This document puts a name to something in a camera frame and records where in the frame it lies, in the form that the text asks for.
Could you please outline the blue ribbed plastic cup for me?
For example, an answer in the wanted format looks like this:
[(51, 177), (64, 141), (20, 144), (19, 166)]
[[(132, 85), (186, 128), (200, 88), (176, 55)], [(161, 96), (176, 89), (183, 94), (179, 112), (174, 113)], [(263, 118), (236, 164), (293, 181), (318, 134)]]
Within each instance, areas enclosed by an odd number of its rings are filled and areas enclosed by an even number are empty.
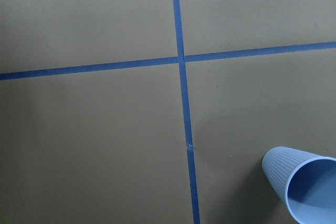
[(297, 223), (335, 223), (335, 158), (275, 147), (262, 169)]

